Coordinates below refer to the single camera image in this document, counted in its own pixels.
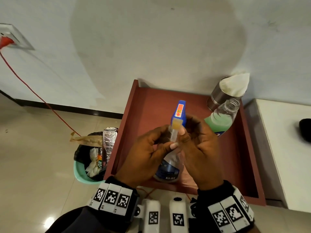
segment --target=wooden tray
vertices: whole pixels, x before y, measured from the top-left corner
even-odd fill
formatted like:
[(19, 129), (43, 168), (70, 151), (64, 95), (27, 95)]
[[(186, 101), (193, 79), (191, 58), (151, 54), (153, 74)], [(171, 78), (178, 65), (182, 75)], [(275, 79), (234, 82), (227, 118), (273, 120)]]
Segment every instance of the wooden tray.
[[(207, 98), (204, 95), (140, 88), (138, 80), (134, 80), (104, 179), (116, 174), (137, 136), (170, 123), (179, 100), (186, 101), (187, 113), (205, 118), (211, 114), (206, 106)], [(219, 141), (224, 178), (239, 188), (248, 203), (266, 205), (243, 106), (231, 128)], [(142, 186), (197, 194), (197, 186), (186, 169), (177, 183), (166, 184), (150, 179)]]

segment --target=tiled floor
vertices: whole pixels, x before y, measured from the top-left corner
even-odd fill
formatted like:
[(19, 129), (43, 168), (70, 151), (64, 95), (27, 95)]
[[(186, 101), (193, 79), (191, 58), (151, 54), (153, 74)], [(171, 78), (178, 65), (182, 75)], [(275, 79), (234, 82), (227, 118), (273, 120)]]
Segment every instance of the tiled floor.
[[(97, 186), (75, 180), (77, 145), (69, 142), (71, 131), (50, 110), (20, 107), (0, 94), (0, 111), (0, 232), (45, 232), (47, 218), (85, 205)], [(120, 125), (116, 119), (59, 114), (81, 135)], [(151, 194), (161, 202), (161, 233), (169, 232), (169, 201), (179, 194), (162, 190)], [(309, 213), (252, 208), (262, 233), (311, 232)]]

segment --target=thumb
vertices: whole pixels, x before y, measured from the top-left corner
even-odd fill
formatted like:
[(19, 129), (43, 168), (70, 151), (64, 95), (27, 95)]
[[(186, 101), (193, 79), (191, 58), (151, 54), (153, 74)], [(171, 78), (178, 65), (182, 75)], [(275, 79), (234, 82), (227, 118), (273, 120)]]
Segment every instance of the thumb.
[(176, 149), (178, 146), (178, 143), (173, 143), (173, 142), (166, 142), (164, 144), (159, 144), (156, 151), (153, 153), (151, 156), (151, 159), (154, 161), (160, 163), (162, 159), (171, 151)]
[(183, 126), (181, 126), (181, 128), (179, 129), (178, 134), (179, 145), (185, 152), (185, 155), (194, 154), (198, 149), (196, 145), (192, 142), (191, 137)]

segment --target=black garbage bag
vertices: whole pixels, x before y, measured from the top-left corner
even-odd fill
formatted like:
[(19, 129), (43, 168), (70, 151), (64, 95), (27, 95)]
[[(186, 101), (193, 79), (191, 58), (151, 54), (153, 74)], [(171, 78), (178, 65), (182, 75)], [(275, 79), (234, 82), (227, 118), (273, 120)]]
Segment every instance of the black garbage bag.
[[(96, 136), (96, 135), (102, 136), (103, 132), (93, 132), (91, 134), (88, 134), (88, 136)], [(95, 148), (95, 147), (87, 146), (87, 145), (79, 145), (76, 152), (75, 152), (73, 159), (77, 162), (83, 163), (84, 169), (86, 169), (91, 163), (90, 150), (93, 148)], [(106, 156), (106, 151), (105, 151), (105, 149), (103, 149), (103, 157), (105, 157), (105, 156)], [(106, 172), (106, 170), (99, 172), (98, 175), (90, 177), (90, 178), (95, 180), (95, 181), (102, 181), (104, 178), (105, 172)]]

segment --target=switch plate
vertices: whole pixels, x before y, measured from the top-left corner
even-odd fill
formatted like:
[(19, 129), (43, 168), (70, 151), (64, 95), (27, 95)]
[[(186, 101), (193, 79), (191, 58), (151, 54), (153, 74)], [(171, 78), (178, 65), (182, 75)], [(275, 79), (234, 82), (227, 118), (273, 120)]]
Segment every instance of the switch plate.
[(21, 34), (20, 31), (12, 24), (0, 23), (0, 36), (11, 38), (14, 44), (9, 45), (11, 48), (34, 50), (29, 41)]

